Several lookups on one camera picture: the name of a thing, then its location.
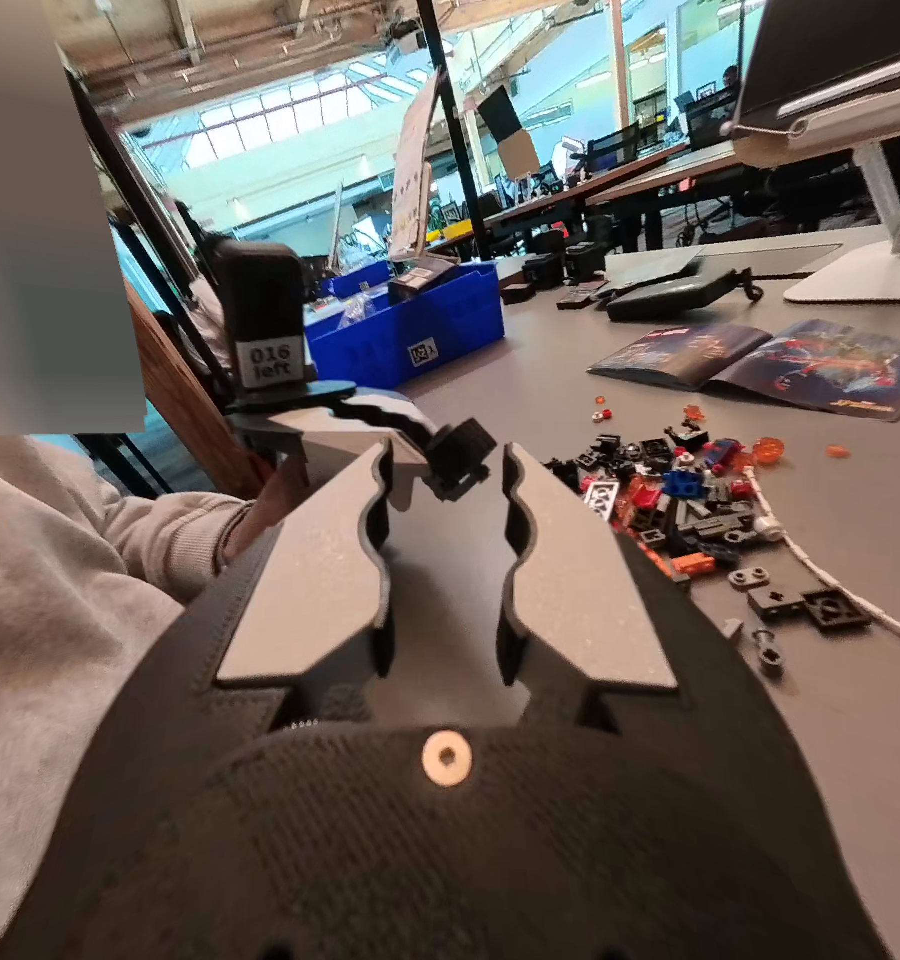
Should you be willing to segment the black zip pouch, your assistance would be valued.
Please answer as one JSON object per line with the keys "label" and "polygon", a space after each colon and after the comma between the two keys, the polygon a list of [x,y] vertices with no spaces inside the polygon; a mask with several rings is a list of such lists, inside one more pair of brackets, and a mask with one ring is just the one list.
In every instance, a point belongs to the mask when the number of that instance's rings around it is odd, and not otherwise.
{"label": "black zip pouch", "polygon": [[705,309],[734,291],[751,303],[764,298],[751,269],[728,270],[710,277],[688,275],[612,294],[604,311],[615,323],[649,323]]}

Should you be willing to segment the grey flat sleeve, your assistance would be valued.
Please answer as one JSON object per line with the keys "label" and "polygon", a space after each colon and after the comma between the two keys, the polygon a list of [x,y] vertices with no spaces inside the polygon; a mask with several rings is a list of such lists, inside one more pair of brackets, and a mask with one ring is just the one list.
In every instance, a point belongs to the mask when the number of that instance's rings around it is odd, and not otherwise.
{"label": "grey flat sleeve", "polygon": [[666,282],[693,273],[703,246],[678,246],[636,253],[612,254],[605,259],[601,293],[623,293],[639,286]]}

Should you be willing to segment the light grey two-hole lego piece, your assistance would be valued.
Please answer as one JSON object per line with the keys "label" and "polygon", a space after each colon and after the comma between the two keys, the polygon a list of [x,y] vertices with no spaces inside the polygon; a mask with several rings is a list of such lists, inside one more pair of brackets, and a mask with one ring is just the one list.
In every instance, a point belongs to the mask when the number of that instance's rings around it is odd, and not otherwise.
{"label": "light grey two-hole lego piece", "polygon": [[760,671],[774,681],[782,679],[785,659],[777,642],[777,636],[766,627],[757,628],[751,634]]}

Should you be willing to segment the tilted picture board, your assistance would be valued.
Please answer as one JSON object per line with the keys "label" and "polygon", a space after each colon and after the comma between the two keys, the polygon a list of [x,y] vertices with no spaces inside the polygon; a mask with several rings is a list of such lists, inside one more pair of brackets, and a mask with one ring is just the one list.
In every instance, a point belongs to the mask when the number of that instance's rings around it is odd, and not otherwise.
{"label": "tilted picture board", "polygon": [[387,258],[399,263],[422,255],[430,217],[432,167],[426,160],[445,70],[437,68],[411,101],[401,126],[392,186]]}

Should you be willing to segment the pile of mixed lego pieces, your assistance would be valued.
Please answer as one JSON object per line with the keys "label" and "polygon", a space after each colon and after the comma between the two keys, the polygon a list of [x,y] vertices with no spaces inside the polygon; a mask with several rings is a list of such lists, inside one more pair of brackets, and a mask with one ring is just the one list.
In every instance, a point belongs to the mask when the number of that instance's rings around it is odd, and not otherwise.
{"label": "pile of mixed lego pieces", "polygon": [[766,504],[753,447],[711,438],[703,424],[624,442],[603,433],[575,458],[544,468],[613,531],[635,542],[676,586],[760,567],[747,556],[783,540]]}

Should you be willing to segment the wooden post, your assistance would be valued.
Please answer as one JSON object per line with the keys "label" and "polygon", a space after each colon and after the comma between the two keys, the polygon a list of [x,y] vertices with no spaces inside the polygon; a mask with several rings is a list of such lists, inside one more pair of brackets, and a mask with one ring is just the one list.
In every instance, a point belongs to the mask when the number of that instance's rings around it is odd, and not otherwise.
{"label": "wooden post", "polygon": [[146,399],[221,494],[256,498],[264,481],[251,454],[234,437],[224,416],[132,284],[125,280],[123,287]]}

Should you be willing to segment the black lego wheel grey hub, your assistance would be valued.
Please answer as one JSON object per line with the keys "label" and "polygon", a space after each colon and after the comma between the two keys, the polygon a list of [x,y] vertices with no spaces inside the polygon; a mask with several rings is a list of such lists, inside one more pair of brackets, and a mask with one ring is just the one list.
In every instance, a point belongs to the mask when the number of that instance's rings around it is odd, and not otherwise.
{"label": "black lego wheel grey hub", "polygon": [[438,430],[425,448],[432,474],[461,478],[487,461],[497,448],[497,440],[470,417],[457,426]]}

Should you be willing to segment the person's left forearm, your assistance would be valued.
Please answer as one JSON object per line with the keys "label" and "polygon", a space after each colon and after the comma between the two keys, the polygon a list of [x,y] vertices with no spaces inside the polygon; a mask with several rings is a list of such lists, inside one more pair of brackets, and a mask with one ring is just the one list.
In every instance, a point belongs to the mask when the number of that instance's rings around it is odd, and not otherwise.
{"label": "person's left forearm", "polygon": [[99,531],[129,574],[184,605],[226,567],[228,540],[255,505],[200,491],[125,496],[105,481],[97,492]]}

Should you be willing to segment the person's grey hoodie torso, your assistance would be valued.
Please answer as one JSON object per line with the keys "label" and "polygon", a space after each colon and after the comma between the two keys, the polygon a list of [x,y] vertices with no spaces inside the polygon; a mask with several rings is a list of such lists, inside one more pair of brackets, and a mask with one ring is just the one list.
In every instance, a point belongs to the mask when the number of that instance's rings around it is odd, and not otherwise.
{"label": "person's grey hoodie torso", "polygon": [[64,797],[116,691],[180,604],[146,579],[158,507],[84,458],[0,437],[0,935],[31,884]]}

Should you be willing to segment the black square lego plate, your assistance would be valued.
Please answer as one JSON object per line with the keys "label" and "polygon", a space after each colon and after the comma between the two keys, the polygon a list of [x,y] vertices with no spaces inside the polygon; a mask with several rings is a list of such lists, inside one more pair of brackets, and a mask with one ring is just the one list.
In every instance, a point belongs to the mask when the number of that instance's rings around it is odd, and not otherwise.
{"label": "black square lego plate", "polygon": [[839,589],[808,590],[800,596],[808,618],[822,634],[859,631],[872,623],[872,618]]}

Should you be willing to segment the person's left hand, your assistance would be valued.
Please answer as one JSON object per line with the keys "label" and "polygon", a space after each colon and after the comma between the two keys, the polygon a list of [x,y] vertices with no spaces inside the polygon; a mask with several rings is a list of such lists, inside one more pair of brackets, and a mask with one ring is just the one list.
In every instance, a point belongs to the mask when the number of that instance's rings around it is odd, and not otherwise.
{"label": "person's left hand", "polygon": [[221,537],[218,549],[218,565],[221,569],[235,562],[262,534],[281,522],[293,509],[293,479],[293,464],[289,457],[284,456],[277,461],[274,472],[257,498],[244,506]]}

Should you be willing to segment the dark grey lego axle connector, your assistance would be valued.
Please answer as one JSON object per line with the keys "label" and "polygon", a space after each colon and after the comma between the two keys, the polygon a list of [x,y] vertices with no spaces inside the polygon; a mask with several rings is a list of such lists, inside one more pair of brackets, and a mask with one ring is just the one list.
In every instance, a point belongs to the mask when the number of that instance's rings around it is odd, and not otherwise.
{"label": "dark grey lego axle connector", "polygon": [[432,473],[426,478],[426,484],[440,502],[459,502],[470,491],[484,483],[490,475],[490,468],[481,464],[456,479]]}

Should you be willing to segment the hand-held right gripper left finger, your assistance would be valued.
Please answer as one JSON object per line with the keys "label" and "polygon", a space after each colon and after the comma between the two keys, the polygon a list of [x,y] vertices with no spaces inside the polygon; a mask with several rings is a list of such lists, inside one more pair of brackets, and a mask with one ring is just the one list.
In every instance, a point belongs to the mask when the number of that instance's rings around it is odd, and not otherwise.
{"label": "hand-held right gripper left finger", "polygon": [[383,438],[283,521],[216,672],[222,687],[361,685],[395,658]]}

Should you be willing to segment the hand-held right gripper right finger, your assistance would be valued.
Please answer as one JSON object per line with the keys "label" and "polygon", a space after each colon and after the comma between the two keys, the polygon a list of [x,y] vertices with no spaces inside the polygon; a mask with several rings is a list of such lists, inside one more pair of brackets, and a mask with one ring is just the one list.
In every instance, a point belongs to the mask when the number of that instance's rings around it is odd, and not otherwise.
{"label": "hand-held right gripper right finger", "polygon": [[528,690],[675,690],[678,680],[607,519],[516,442],[504,448],[496,657]]}

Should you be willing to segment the small blue plastic bin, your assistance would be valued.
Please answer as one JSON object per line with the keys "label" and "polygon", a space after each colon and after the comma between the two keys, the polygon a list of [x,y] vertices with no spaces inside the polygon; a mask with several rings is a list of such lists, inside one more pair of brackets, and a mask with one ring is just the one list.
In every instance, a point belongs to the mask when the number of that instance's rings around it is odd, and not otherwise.
{"label": "small blue plastic bin", "polygon": [[371,260],[358,269],[325,278],[321,292],[326,298],[346,300],[387,284],[390,277],[391,266],[387,260]]}

